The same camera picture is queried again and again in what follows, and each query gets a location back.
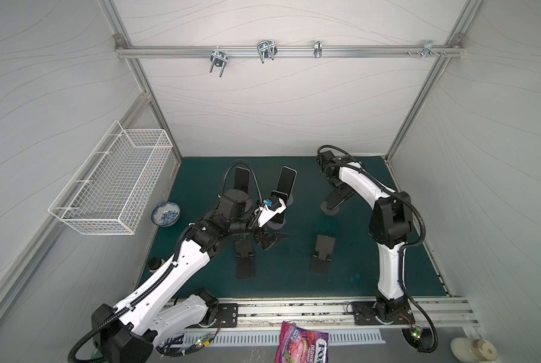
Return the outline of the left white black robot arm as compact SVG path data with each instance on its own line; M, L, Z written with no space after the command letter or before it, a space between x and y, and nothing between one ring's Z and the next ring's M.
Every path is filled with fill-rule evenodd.
M296 175L284 166L269 198L252 199L247 179L236 178L232 189L221 188L215 207L187 226L173 255L145 283L116 305L103 304L93 313L91 331L69 350L67 360L77 362L78 351L92 341L101 354L98 362L145 362L184 328L221 322L219 301L206 290L174 306L167 303L234 238L253 237L264 250L286 238L265 226L287 209Z

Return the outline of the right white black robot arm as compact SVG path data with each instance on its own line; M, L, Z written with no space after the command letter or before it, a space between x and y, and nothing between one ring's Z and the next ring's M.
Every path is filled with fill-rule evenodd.
M408 345L420 353L435 352L435 325L405 285L406 250L422 245L426 238L425 222L410 195L382 184L359 160L333 145L317 149L317 163L332 187L320 206L324 214L336 215L339 206L355 195L372 209L367 233L377 243L379 281L371 307L358 302L352 305L355 323L363 324L373 317L382 325L393 325L402 319L409 325L402 329Z

